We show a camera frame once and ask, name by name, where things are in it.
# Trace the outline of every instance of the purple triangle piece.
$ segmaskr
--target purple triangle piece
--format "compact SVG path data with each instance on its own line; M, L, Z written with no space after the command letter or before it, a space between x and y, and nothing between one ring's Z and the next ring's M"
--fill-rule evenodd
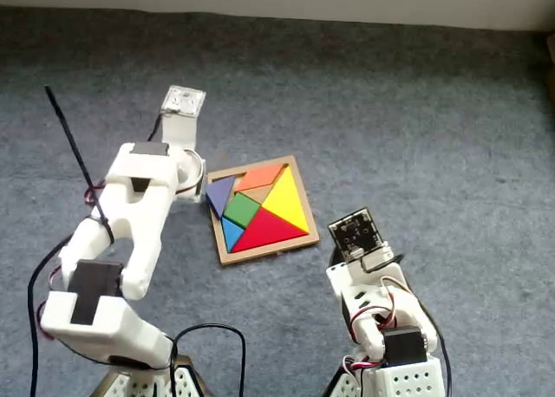
M224 213L234 181L235 176L230 176L206 185L206 197L218 219L222 219L222 213Z

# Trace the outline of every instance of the puzzle piece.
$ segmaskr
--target puzzle piece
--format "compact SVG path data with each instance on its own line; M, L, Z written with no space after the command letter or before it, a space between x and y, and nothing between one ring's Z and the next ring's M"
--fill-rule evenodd
M242 193L237 193L227 204L224 217L228 218L235 225L246 228L259 207L260 204L254 200L247 198Z
M253 187L271 185L282 168L283 165L274 165L249 170L239 181L235 188L235 192L252 189Z
M249 250L303 235L307 235L307 232L298 229L266 209L260 208L233 247L232 252Z
M245 230L227 218L222 218L222 229L224 230L225 247L229 252Z
M287 166L262 206L290 224L309 232L291 168Z
M227 204L227 199L229 199L234 181L235 177L230 176L229 178L216 180L206 186L206 197L218 219L222 218L222 213L224 212L225 204Z

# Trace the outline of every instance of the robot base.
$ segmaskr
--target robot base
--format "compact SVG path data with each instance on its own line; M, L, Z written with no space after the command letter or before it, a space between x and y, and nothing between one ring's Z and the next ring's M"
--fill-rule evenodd
M365 370L363 395L352 377L342 374L327 394L329 397L445 397L440 360L433 356L428 361L399 367Z
M179 397L212 397L194 370L191 359L179 355L175 361L175 385ZM133 375L109 372L91 397L172 397L169 375L145 380Z

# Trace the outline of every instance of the green square piece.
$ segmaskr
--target green square piece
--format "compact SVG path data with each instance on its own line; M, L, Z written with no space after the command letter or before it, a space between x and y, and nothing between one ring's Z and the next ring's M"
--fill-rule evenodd
M237 193L225 207L224 216L234 224L246 228L259 207L254 200L247 198L243 193Z

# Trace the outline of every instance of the yellow triangle piece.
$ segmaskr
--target yellow triangle piece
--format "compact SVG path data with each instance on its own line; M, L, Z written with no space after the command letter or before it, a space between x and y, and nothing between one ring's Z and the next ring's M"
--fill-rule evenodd
M305 232L309 231L291 168L286 167L262 207Z

